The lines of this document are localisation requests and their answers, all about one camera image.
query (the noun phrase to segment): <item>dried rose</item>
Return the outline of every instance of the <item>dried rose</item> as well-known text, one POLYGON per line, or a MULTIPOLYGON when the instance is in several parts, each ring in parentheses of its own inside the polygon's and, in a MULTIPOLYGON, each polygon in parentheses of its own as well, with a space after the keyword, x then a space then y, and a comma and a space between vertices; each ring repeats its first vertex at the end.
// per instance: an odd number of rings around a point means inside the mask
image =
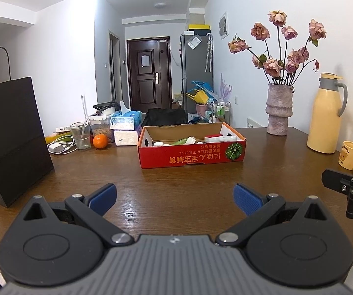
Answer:
POLYGON ((303 59, 303 62, 301 63, 305 63, 305 61, 309 60, 309 52, 308 49, 305 47, 301 47, 300 49, 298 49, 298 52, 301 54, 301 57, 303 59))
POLYGON ((268 13, 269 21, 278 27, 282 27, 286 24, 287 15, 283 11, 270 11, 268 13))
POLYGON ((309 33, 312 40, 325 39, 327 31, 324 30, 322 23, 318 23, 315 19, 312 19, 309 23, 309 33))
POLYGON ((315 62, 315 68, 313 69, 313 71, 314 71, 315 73, 317 73, 317 72, 319 71, 319 68, 320 68, 320 63, 318 62, 318 60, 316 60, 316 62, 315 62))
POLYGON ((295 31, 292 27, 288 26, 288 27, 282 27, 282 29, 280 30, 281 33, 284 35, 286 40, 290 40, 295 38, 298 33, 297 31, 295 31))
POLYGON ((263 64, 260 62, 260 60, 255 55, 253 55, 253 57, 252 57, 252 62, 256 68, 258 68, 258 69, 263 68, 263 64))
POLYGON ((301 55, 300 52, 295 51, 294 49, 288 54, 287 60, 293 61, 296 64, 304 63, 304 57, 301 55))
POLYGON ((234 38, 228 46, 230 47, 231 53, 238 53, 249 48, 245 40, 241 40, 240 38, 234 38))
POLYGON ((272 77, 279 77, 280 76, 280 69, 281 66, 278 64, 278 60, 269 59, 267 62, 263 64, 264 70, 267 74, 272 77))
POLYGON ((268 29, 263 26, 261 23, 255 23, 254 28, 251 29, 251 34, 256 38, 256 40, 264 41, 268 39, 271 35, 269 34, 268 29))
POLYGON ((299 63, 294 63, 293 61, 289 61, 286 65, 286 71, 288 73, 294 73, 299 68, 299 63))

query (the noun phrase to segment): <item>thermos handle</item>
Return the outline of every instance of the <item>thermos handle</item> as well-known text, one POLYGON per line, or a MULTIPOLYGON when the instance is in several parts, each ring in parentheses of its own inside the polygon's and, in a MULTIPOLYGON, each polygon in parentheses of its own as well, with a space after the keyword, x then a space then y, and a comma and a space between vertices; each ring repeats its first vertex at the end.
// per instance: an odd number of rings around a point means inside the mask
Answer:
POLYGON ((338 116, 342 116, 344 109, 346 108, 346 104, 347 104, 347 86, 343 83, 338 83, 338 82, 335 82, 335 86, 343 88, 343 90, 344 90, 343 105, 338 112, 338 116))

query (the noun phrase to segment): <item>red cardboard box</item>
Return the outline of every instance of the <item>red cardboard box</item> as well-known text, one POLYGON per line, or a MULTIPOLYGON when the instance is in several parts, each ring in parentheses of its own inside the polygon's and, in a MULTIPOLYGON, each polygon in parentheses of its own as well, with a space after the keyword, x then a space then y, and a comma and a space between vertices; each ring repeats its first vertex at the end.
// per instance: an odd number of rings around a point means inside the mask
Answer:
POLYGON ((245 148, 246 139, 226 123, 144 127, 138 141, 138 155, 143 169, 243 161, 245 148), (236 135, 238 140, 237 142, 153 146, 154 142, 172 144, 189 136, 204 142, 204 137, 213 134, 236 135))

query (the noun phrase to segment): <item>blue gripper pad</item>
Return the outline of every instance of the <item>blue gripper pad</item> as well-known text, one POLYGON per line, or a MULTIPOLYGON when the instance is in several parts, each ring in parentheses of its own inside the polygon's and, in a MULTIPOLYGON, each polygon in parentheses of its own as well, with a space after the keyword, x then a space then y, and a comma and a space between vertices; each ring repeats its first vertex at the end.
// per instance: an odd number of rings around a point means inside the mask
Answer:
POLYGON ((116 186, 108 184, 108 186, 103 186, 99 191, 97 195, 90 197, 88 207, 103 216, 116 203, 116 186))
POLYGON ((266 203, 266 197, 253 192, 240 184, 234 186, 234 202, 247 216, 256 212, 266 203))

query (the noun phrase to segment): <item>glass cup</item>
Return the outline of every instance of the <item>glass cup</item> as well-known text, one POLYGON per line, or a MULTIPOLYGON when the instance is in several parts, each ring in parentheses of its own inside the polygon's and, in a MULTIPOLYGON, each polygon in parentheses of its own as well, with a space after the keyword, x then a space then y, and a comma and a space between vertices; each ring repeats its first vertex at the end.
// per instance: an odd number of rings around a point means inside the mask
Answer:
POLYGON ((89 122, 77 122, 70 125, 72 136, 78 150, 90 148, 90 127, 89 122))

